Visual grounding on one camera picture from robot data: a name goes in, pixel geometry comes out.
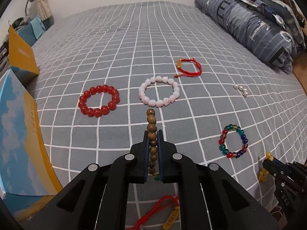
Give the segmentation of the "blue yellow cardboard box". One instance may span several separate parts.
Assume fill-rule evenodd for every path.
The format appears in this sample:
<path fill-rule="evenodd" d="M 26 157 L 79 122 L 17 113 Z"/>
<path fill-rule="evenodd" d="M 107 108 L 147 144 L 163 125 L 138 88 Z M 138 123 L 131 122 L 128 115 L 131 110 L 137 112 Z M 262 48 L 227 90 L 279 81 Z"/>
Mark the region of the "blue yellow cardboard box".
<path fill-rule="evenodd" d="M 32 48 L 8 30 L 8 69 L 1 76 L 1 193 L 21 221 L 43 208 L 62 186 L 45 149 L 37 105 L 26 85 L 39 75 Z"/>

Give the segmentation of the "white pearl earrings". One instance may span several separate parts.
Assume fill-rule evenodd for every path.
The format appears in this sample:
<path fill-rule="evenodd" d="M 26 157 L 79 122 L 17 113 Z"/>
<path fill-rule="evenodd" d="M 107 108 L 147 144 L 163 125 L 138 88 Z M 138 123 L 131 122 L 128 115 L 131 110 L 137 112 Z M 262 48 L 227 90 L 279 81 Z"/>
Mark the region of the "white pearl earrings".
<path fill-rule="evenodd" d="M 239 90 L 239 91 L 241 92 L 241 94 L 242 94 L 243 97 L 247 97 L 247 96 L 248 96 L 248 91 L 247 91 L 247 89 L 246 89 L 245 87 L 243 87 L 242 85 L 235 84 L 235 85 L 233 86 L 233 88 L 234 88 L 235 90 Z"/>

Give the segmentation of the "grey checked bed sheet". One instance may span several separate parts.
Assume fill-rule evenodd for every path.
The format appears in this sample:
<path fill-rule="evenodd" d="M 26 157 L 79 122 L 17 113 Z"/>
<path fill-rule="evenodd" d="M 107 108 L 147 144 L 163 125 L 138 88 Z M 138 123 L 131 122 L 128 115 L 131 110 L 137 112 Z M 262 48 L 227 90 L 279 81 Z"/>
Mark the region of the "grey checked bed sheet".
<path fill-rule="evenodd" d="M 124 229 L 182 229 L 178 186 L 160 180 L 159 130 L 194 163 L 220 165 L 270 214 L 276 177 L 263 160 L 306 161 L 297 78 L 262 63 L 194 7 L 91 9 L 52 26 L 33 49 L 40 74 L 28 91 L 63 187 L 88 165 L 129 153 L 147 131 L 147 180 L 129 184 Z"/>

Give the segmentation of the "rolled grey blue duvet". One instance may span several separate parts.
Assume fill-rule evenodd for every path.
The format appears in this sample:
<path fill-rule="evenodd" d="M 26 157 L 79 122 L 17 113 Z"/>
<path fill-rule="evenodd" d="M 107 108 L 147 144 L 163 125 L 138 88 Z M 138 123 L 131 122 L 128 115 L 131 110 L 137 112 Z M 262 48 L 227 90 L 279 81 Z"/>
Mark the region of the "rolled grey blue duvet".
<path fill-rule="evenodd" d="M 240 0 L 195 0 L 195 4 L 264 64 L 292 73 L 297 49 L 282 27 Z"/>

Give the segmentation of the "grey patterned pillow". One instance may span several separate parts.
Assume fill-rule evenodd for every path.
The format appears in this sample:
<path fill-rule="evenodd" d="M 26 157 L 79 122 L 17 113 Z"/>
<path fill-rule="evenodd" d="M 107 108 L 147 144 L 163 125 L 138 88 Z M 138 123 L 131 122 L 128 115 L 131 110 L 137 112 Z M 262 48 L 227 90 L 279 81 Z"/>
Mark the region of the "grey patterned pillow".
<path fill-rule="evenodd" d="M 285 3 L 280 0 L 241 0 L 246 2 L 255 8 L 258 8 L 265 12 L 270 12 L 275 14 L 274 18 L 281 23 L 281 27 L 286 29 L 293 38 L 300 44 L 302 47 L 306 47 L 306 36 L 303 33 L 303 28 L 300 27 L 299 22 L 297 21 L 294 12 L 292 9 Z"/>

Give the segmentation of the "grey clutter pile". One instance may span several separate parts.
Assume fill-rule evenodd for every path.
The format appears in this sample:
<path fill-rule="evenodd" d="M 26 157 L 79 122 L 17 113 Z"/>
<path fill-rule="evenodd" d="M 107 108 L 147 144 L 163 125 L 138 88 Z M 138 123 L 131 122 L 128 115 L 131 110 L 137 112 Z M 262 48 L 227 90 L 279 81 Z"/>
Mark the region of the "grey clutter pile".
<path fill-rule="evenodd" d="M 1 75 L 9 68 L 35 73 L 37 66 L 33 49 L 14 26 L 15 24 L 9 25 L 8 34 L 1 45 Z"/>

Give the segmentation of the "teal storage case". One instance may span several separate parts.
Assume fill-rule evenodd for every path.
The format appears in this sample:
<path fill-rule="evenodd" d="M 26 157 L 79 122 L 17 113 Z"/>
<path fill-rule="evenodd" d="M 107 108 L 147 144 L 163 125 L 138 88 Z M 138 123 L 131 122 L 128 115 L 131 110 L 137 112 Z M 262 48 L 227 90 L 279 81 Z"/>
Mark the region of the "teal storage case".
<path fill-rule="evenodd" d="M 24 23 L 17 27 L 16 32 L 30 47 L 32 47 L 46 32 L 46 27 L 40 16 L 37 16 L 28 23 Z"/>

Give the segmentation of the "beige curtain left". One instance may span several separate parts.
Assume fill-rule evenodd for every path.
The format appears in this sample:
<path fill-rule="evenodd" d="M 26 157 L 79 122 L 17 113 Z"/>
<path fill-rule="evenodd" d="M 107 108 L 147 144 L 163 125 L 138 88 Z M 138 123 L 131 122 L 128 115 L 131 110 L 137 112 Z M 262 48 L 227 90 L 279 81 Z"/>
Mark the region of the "beige curtain left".
<path fill-rule="evenodd" d="M 51 12 L 48 0 L 35 0 L 35 1 L 37 6 L 37 11 L 42 21 L 49 19 L 53 14 Z"/>

